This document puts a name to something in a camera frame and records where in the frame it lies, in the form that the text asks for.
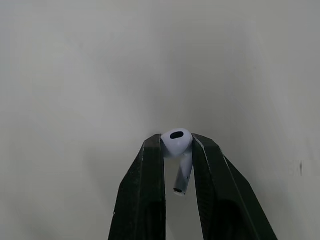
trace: clamp jaw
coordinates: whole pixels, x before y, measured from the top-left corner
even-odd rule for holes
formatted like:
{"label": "clamp jaw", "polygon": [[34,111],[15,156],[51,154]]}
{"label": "clamp jaw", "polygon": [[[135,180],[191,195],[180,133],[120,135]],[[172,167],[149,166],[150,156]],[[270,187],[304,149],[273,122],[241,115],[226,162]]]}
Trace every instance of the clamp jaw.
{"label": "clamp jaw", "polygon": [[[204,240],[277,240],[248,181],[211,139],[193,134],[196,197]],[[109,240],[165,240],[161,135],[147,139],[120,184]]]}

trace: white backdrop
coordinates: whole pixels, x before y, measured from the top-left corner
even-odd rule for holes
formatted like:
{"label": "white backdrop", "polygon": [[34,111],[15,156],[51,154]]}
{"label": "white backdrop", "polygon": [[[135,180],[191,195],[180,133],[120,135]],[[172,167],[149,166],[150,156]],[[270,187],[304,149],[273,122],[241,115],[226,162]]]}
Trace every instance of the white backdrop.
{"label": "white backdrop", "polygon": [[[221,146],[280,240],[319,239],[319,10],[1,1],[0,238],[107,239],[143,141],[183,127]],[[201,239],[194,183],[185,198],[170,191],[177,164],[166,163],[167,239]]]}

